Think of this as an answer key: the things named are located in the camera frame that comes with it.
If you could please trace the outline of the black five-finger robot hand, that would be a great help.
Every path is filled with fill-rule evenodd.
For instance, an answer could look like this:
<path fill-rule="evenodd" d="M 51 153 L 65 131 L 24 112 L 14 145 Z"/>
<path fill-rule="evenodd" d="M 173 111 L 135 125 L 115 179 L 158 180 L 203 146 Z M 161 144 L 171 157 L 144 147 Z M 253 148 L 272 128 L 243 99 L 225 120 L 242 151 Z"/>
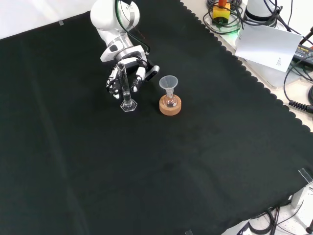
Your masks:
<path fill-rule="evenodd" d="M 121 64 L 125 66 L 126 70 L 136 69 L 135 80 L 130 89 L 134 93 L 139 91 L 148 71 L 148 60 L 141 46 L 122 49 L 120 46 L 111 45 L 100 56 L 100 60 L 103 63 L 114 61 L 112 71 L 106 82 L 106 89 L 115 99 L 119 99 L 122 92 L 121 75 L 118 72 L 118 67 Z"/>

